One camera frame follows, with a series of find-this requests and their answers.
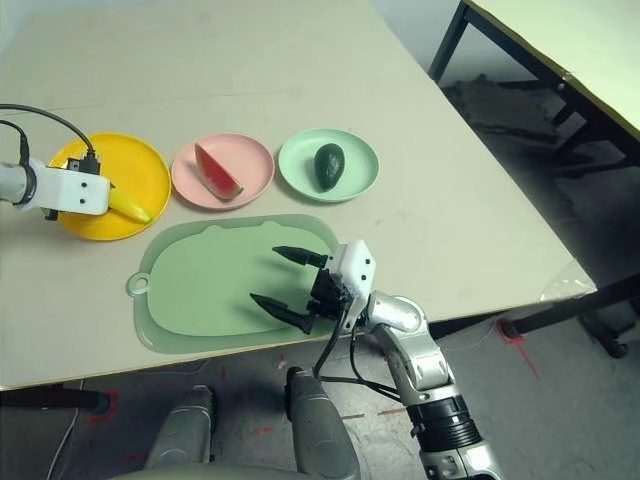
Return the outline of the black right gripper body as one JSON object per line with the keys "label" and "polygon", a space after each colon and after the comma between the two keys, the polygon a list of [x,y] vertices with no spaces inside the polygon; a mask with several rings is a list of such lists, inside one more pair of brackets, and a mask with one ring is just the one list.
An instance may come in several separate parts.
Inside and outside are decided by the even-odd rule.
{"label": "black right gripper body", "polygon": [[310,295],[308,312],[332,321],[342,320],[353,301],[348,288],[326,269],[318,271]]}

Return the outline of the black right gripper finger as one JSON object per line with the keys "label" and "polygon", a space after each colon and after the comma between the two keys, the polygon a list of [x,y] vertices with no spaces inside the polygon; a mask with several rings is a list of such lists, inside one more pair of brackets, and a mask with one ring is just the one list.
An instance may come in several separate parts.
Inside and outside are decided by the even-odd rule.
{"label": "black right gripper finger", "polygon": [[301,313],[295,312],[291,310],[287,304],[271,297],[255,293],[251,293],[250,297],[259,307],[261,307],[275,319],[299,329],[306,335],[309,335],[311,333],[314,323],[313,315],[303,315]]}
{"label": "black right gripper finger", "polygon": [[315,268],[324,268],[327,263],[327,256],[307,250],[301,247],[276,246],[272,250],[299,265],[311,265]]}

